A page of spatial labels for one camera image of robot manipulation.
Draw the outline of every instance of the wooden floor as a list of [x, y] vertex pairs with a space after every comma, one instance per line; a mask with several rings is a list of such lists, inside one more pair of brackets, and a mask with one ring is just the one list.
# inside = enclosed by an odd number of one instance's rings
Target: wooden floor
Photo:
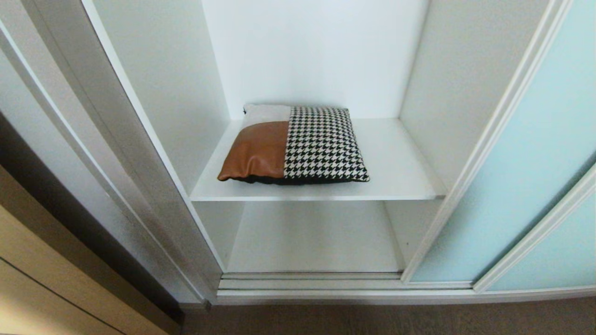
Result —
[[596, 298], [449, 306], [214, 306], [182, 334], [596, 334]]

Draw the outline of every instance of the houndstooth fabric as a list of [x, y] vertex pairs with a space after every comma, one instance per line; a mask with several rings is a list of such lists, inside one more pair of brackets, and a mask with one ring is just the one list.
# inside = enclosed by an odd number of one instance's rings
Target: houndstooth fabric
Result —
[[369, 181], [346, 108], [292, 107], [284, 178]]

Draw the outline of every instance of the white shelf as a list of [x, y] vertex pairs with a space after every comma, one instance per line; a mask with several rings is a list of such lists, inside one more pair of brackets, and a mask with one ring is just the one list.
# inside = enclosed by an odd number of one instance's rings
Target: white shelf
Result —
[[356, 139], [370, 182], [327, 185], [265, 185], [217, 180], [240, 131], [233, 120], [191, 193], [192, 201], [428, 200], [446, 194], [399, 119], [354, 119]]
[[246, 203], [227, 272], [397, 272], [381, 201]]

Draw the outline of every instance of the brown leather panel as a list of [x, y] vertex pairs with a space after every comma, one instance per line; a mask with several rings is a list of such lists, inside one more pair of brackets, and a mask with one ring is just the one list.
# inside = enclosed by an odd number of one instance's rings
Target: brown leather panel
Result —
[[264, 122], [242, 129], [229, 150], [218, 179], [283, 178], [288, 124], [288, 121]]

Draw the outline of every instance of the cushion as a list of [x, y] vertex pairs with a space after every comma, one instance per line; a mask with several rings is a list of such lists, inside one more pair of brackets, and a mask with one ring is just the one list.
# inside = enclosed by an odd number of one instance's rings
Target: cushion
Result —
[[218, 179], [302, 185], [370, 180], [349, 111], [246, 105], [243, 128]]

